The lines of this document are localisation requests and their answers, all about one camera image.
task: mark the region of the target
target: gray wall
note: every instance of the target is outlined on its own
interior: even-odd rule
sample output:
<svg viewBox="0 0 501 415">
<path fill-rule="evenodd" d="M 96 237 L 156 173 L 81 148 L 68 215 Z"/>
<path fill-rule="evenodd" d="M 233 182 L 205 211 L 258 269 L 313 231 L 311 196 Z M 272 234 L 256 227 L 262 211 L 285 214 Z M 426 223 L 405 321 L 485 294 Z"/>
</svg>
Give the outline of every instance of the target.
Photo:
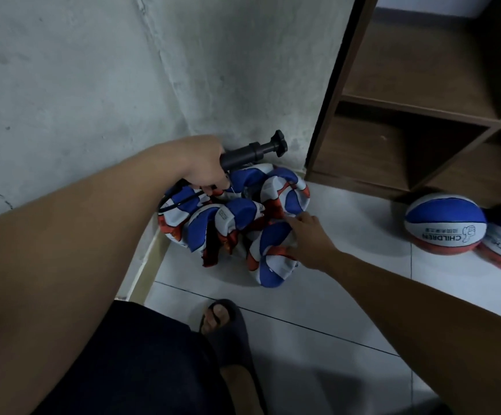
<svg viewBox="0 0 501 415">
<path fill-rule="evenodd" d="M 474 18 L 491 0 L 379 0 L 378 7 Z"/>
<path fill-rule="evenodd" d="M 236 148 L 281 129 L 302 169 L 354 0 L 141 1 L 191 132 Z"/>
<path fill-rule="evenodd" d="M 135 0 L 0 0 L 0 213 L 188 133 L 145 32 Z"/>
</svg>

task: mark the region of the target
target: forearm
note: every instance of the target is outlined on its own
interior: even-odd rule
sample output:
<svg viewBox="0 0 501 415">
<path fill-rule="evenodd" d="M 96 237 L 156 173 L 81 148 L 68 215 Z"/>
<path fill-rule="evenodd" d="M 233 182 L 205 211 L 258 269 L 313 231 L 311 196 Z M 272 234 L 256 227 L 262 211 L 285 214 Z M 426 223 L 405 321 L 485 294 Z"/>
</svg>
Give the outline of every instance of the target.
<svg viewBox="0 0 501 415">
<path fill-rule="evenodd" d="M 81 352 L 184 166 L 162 144 L 0 216 L 0 413 L 31 411 Z"/>
<path fill-rule="evenodd" d="M 455 413 L 501 413 L 501 317 L 331 253 L 324 268 Z"/>
</svg>

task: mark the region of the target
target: slipper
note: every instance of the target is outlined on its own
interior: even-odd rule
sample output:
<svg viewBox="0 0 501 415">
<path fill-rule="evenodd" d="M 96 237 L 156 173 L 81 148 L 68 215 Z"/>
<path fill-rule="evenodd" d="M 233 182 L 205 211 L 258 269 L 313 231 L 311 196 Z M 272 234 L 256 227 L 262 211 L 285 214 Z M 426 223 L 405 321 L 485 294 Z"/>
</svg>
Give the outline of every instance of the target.
<svg viewBox="0 0 501 415">
<path fill-rule="evenodd" d="M 240 308 L 237 307 L 237 305 L 231 300 L 216 300 L 208 308 L 212 310 L 216 304 L 221 304 L 226 308 L 229 314 L 229 322 L 215 331 L 204 335 L 204 337 L 212 346 L 220 368 L 235 364 L 243 366 L 248 370 L 252 376 L 262 412 L 266 415 L 268 413 L 266 411 L 266 400 L 264 399 L 264 393 L 260 387 L 256 370 L 254 370 L 254 364 L 250 352 L 251 348 L 249 347 L 247 325 L 243 319 L 243 314 L 241 313 Z M 214 311 L 212 311 L 212 314 L 216 323 L 219 325 L 220 320 L 218 316 L 216 316 Z M 199 326 L 199 332 L 202 331 L 204 321 L 205 317 L 203 316 Z"/>
</svg>

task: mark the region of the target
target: hand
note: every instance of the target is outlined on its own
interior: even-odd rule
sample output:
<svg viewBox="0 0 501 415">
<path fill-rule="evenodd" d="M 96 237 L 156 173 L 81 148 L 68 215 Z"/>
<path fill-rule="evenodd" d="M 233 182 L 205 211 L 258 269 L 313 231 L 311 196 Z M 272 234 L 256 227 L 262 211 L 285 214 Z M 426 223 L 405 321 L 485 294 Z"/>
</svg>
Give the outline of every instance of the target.
<svg viewBox="0 0 501 415">
<path fill-rule="evenodd" d="M 338 252 L 331 239 L 323 231 L 320 220 L 307 212 L 299 216 L 285 216 L 295 233 L 297 246 L 288 248 L 288 253 L 311 269 L 324 270 L 328 256 Z"/>
<path fill-rule="evenodd" d="M 215 135 L 194 135 L 176 141 L 176 151 L 184 160 L 183 178 L 191 185 L 200 186 L 208 195 L 212 193 L 211 185 L 219 189 L 229 188 L 229 180 L 219 165 L 223 147 Z"/>
</svg>

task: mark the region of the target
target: foot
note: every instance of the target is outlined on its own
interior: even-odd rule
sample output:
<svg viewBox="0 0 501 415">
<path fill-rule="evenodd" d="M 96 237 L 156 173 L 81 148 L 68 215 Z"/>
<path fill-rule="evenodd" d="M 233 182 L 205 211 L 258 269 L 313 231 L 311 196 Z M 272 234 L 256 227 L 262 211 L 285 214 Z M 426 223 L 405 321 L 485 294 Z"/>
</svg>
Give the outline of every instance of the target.
<svg viewBox="0 0 501 415">
<path fill-rule="evenodd" d="M 219 323 L 214 318 L 214 314 L 218 318 Z M 212 310 L 206 307 L 204 316 L 205 319 L 202 323 L 201 334 L 205 336 L 229 323 L 229 313 L 221 304 L 216 304 Z M 220 368 L 219 372 L 227 384 L 237 415 L 264 414 L 260 407 L 253 378 L 245 367 L 230 365 Z"/>
</svg>

